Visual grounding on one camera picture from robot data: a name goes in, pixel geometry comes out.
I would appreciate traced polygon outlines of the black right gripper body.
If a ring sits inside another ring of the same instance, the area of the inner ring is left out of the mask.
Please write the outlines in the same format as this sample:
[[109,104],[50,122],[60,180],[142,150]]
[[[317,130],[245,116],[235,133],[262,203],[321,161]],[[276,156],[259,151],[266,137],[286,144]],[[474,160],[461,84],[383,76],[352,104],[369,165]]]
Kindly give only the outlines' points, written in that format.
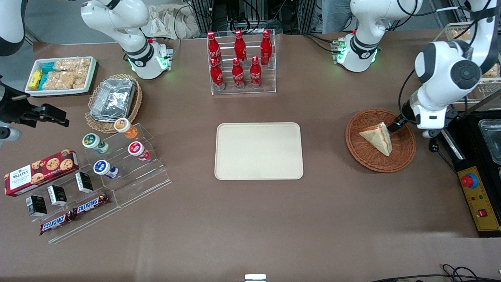
[[36,116],[32,105],[27,98],[28,94],[18,91],[3,82],[1,85],[0,121],[3,123],[23,124],[29,127],[36,126]]

